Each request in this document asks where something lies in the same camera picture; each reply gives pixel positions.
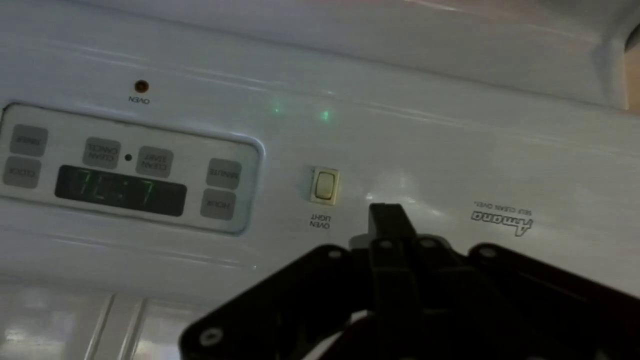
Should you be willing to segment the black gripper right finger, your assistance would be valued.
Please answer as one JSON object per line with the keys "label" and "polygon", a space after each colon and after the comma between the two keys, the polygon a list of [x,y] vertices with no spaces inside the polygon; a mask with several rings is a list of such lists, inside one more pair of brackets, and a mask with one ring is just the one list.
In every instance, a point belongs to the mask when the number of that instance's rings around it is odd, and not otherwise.
{"label": "black gripper right finger", "polygon": [[490,241],[461,254],[399,203],[369,234],[386,360],[640,360],[631,293]]}

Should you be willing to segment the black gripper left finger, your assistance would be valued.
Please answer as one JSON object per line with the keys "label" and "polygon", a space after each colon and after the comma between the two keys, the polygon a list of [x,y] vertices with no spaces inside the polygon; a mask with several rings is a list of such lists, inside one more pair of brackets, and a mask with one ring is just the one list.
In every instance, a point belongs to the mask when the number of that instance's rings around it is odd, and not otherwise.
{"label": "black gripper left finger", "polygon": [[180,360],[374,360],[365,249],[319,246],[192,322]]}

